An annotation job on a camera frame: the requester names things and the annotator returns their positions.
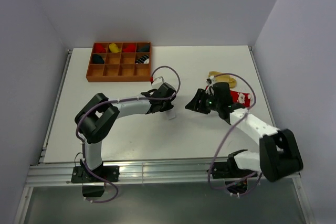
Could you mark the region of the red santa sock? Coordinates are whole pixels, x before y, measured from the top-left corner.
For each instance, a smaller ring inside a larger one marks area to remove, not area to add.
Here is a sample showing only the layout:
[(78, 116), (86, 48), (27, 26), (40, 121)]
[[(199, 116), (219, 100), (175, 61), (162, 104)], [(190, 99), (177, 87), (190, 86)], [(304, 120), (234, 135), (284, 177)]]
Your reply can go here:
[(244, 93), (230, 88), (230, 94), (233, 98), (234, 103), (240, 103), (244, 107), (250, 107), (253, 100), (251, 93)]

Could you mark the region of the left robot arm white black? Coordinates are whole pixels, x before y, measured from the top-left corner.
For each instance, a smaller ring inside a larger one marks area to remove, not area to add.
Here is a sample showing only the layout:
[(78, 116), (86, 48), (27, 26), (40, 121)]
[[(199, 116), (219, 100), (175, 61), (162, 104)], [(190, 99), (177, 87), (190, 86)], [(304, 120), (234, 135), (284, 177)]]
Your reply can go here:
[(117, 119), (169, 111), (179, 89), (168, 83), (157, 89), (142, 92), (136, 97), (109, 100), (103, 93), (96, 94), (76, 115), (76, 137), (82, 145), (83, 175), (91, 182), (102, 176), (102, 141)]

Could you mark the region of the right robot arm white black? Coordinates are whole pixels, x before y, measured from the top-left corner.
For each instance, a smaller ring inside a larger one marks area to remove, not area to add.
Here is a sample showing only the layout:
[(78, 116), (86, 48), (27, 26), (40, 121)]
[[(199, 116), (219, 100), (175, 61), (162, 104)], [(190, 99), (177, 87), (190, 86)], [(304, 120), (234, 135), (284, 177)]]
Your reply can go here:
[(235, 125), (259, 147), (258, 152), (242, 149), (229, 154), (225, 162), (215, 162), (210, 169), (213, 178), (262, 173), (268, 181), (275, 182), (303, 169), (293, 132), (280, 130), (250, 114), (247, 107), (233, 100), (228, 83), (216, 83), (207, 90), (198, 89), (185, 108), (203, 114), (217, 112), (221, 119)]

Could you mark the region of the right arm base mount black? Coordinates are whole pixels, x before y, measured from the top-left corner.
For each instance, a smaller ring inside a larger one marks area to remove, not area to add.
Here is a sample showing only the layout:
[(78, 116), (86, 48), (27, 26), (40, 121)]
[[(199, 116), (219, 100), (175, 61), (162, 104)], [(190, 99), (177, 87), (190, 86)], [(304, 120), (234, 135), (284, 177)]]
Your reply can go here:
[[(214, 190), (225, 190), (227, 194), (237, 197), (247, 193), (247, 179), (256, 177), (258, 172), (249, 169), (239, 169), (234, 159), (225, 162), (212, 162), (207, 170), (207, 181)], [(221, 186), (213, 186), (212, 179), (224, 179)]]

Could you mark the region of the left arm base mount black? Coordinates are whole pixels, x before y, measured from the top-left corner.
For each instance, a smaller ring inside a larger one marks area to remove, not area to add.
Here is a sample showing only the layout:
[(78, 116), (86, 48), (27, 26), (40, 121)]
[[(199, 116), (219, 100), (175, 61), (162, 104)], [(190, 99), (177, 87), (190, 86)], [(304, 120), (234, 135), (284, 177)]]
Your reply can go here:
[(101, 197), (105, 191), (105, 185), (101, 186), (85, 186), (85, 184), (105, 183), (97, 176), (110, 182), (117, 182), (119, 178), (119, 166), (103, 166), (101, 165), (93, 171), (96, 176), (93, 176), (87, 169), (81, 166), (75, 166), (72, 171), (71, 183), (82, 184), (82, 195), (87, 198)]

